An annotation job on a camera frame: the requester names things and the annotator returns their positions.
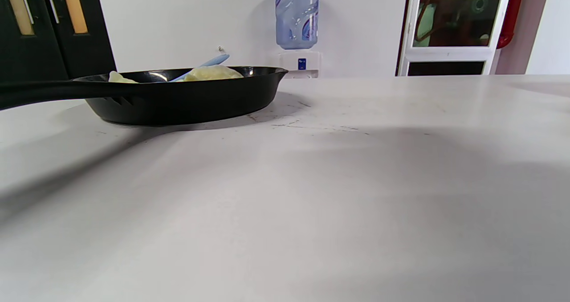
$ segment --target black door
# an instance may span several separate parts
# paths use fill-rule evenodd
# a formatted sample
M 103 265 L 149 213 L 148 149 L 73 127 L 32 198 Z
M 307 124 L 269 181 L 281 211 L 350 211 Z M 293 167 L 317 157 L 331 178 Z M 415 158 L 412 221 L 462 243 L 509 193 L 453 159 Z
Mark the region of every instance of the black door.
M 0 82 L 68 79 L 44 0 L 0 0 Z
M 71 78 L 115 70 L 99 0 L 46 0 Z

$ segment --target pan handle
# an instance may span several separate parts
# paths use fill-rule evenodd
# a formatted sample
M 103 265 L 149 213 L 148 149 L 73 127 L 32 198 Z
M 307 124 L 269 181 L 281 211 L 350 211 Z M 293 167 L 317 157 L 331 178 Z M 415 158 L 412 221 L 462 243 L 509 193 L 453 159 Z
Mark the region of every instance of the pan handle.
M 140 94 L 146 85 L 130 83 L 53 81 L 0 85 L 0 110 L 63 99 L 121 97 Z

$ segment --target water bottle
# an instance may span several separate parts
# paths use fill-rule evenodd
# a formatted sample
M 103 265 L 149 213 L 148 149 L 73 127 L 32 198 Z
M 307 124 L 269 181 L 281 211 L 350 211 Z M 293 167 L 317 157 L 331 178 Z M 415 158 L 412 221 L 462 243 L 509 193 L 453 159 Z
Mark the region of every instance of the water bottle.
M 319 0 L 275 0 L 277 44 L 309 49 L 317 43 Z

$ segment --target black frying pan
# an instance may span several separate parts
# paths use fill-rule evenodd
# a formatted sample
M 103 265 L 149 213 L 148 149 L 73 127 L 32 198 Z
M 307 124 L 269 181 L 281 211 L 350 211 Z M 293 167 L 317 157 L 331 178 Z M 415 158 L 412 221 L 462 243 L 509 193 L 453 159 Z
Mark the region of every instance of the black frying pan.
M 178 125 L 217 121 L 263 109 L 275 98 L 287 70 L 230 67 L 244 78 L 167 83 L 191 69 L 124 73 L 140 84 L 108 83 L 109 75 L 72 81 L 0 85 L 0 110 L 61 99 L 87 99 L 108 122 L 128 125 Z

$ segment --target white countertop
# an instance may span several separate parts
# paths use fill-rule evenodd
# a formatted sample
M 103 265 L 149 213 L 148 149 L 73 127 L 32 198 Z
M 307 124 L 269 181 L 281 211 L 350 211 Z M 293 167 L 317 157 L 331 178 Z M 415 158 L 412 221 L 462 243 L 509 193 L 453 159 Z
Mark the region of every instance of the white countertop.
M 253 115 L 0 113 L 0 301 L 562 302 L 570 77 L 285 80 Z

